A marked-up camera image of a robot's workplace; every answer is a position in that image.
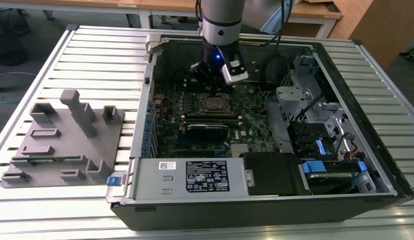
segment white sticker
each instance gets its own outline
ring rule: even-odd
[[[229,64],[231,64],[231,66],[232,66],[233,68],[236,68],[236,67],[240,65],[240,61],[233,60],[233,61],[229,62]]]
[[[160,161],[157,169],[159,170],[176,170],[176,162],[175,161]]]
[[[117,4],[119,7],[124,7],[124,8],[136,8],[137,6],[133,4]]]

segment gray floor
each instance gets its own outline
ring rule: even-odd
[[[112,13],[81,13],[55,11],[53,20],[45,20],[40,10],[27,10],[27,22],[32,32],[20,38],[23,46],[28,52],[28,61],[15,67],[0,66],[0,72],[29,72],[36,74],[43,67],[44,61],[55,47],[68,24],[89,26],[128,27],[124,14]],[[153,17],[153,27],[176,30],[195,30],[196,23],[179,24],[175,19],[167,19],[169,24],[160,24],[160,19]],[[255,33],[256,31],[244,28],[243,32]],[[392,62],[387,73],[396,86],[402,90],[411,104],[414,105],[414,62],[404,60],[399,56]],[[7,75],[0,77],[0,101],[17,101],[32,82],[29,76]],[[0,130],[3,129],[17,104],[0,104]]]

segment black trash bin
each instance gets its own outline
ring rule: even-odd
[[[0,10],[0,65],[3,66],[16,66],[28,59],[27,51],[16,37],[25,34],[27,29],[23,25],[11,24],[12,12],[13,9]]]
[[[31,32],[24,15],[24,9],[0,8],[0,25],[15,36],[23,36]]]

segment circuit board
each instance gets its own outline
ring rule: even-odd
[[[247,144],[249,152],[273,152],[264,97],[248,84],[236,85],[231,93],[193,93],[169,86],[156,94],[157,158],[227,158],[231,146]],[[215,126],[208,136],[187,139],[191,128]]]

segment power supply label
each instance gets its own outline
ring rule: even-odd
[[[189,193],[228,192],[227,161],[187,161],[185,190]]]

